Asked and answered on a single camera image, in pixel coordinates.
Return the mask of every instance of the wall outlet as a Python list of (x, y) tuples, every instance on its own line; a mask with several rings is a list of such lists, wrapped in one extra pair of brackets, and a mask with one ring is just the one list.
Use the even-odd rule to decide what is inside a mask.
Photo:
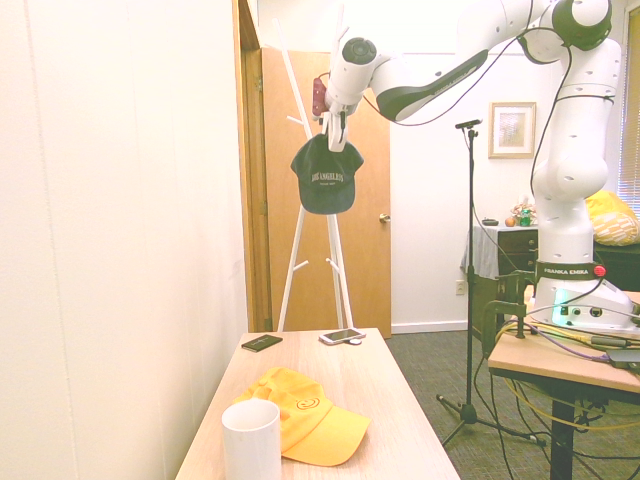
[(467, 284), (464, 280), (456, 280), (456, 295), (464, 295), (467, 291)]

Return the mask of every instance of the window blinds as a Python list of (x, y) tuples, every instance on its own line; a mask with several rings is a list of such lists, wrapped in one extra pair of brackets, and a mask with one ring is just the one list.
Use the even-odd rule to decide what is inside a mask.
[(640, 8), (629, 16), (625, 103), (618, 196), (640, 216)]

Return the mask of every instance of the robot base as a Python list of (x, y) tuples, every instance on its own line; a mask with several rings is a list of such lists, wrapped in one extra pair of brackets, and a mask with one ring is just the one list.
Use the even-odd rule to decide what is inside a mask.
[(640, 333), (640, 326), (632, 321), (630, 314), (637, 315), (640, 305), (631, 299), (612, 283), (604, 280), (602, 284), (589, 295), (579, 298), (575, 302), (567, 300), (589, 292), (598, 284), (598, 280), (568, 281), (541, 278), (536, 288), (536, 300), (533, 310), (539, 312), (531, 314), (537, 322), (573, 327), (597, 333)]

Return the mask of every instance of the table leg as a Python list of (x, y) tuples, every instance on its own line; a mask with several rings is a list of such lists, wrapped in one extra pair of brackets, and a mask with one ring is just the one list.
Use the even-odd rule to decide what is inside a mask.
[[(563, 398), (568, 403), (573, 404), (575, 399)], [(574, 407), (553, 401), (552, 413), (555, 418), (573, 422)], [(556, 422), (551, 424), (551, 480), (571, 480), (573, 468), (573, 430), (574, 428), (564, 423)]]

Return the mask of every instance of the gray cloth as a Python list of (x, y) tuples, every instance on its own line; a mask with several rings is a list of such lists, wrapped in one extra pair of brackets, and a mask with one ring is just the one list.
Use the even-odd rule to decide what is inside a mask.
[[(473, 226), (473, 268), (476, 275), (484, 278), (494, 279), (498, 272), (498, 233), (512, 230), (531, 230), (535, 227), (485, 227)], [(469, 265), (469, 237), (465, 246), (464, 255), (460, 262), (463, 272), (467, 271)]]

